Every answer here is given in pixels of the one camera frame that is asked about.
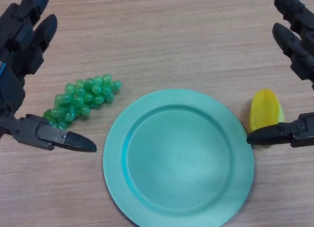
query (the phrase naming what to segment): toy fruit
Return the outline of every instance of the toy fruit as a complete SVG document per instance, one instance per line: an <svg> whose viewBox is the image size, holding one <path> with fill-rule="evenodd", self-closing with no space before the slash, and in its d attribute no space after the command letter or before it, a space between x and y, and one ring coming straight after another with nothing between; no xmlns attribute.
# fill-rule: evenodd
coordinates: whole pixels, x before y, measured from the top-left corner
<svg viewBox="0 0 314 227"><path fill-rule="evenodd" d="M251 131L284 121L284 112L281 108L276 94L270 89L262 89L258 91L254 95L251 103Z"/></svg>

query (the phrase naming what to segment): table surface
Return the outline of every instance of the table surface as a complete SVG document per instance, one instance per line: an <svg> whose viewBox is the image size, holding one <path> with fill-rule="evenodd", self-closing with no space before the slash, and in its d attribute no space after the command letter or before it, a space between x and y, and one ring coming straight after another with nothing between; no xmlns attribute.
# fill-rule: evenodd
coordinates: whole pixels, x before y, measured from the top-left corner
<svg viewBox="0 0 314 227"><path fill-rule="evenodd" d="M302 0L314 10L314 0ZM0 12L12 2L0 0ZM261 88L279 97L287 121L313 110L311 84L300 81L272 37L284 22L273 0L50 0L58 17L45 63L26 77L17 116L42 115L67 82L111 73L124 83L113 105L71 130L98 146L84 154L0 143L1 227L131 227L105 187L103 146L117 116L149 92L184 87L229 107L248 128ZM227 227L313 226L314 147L254 149L251 194Z"/></svg>

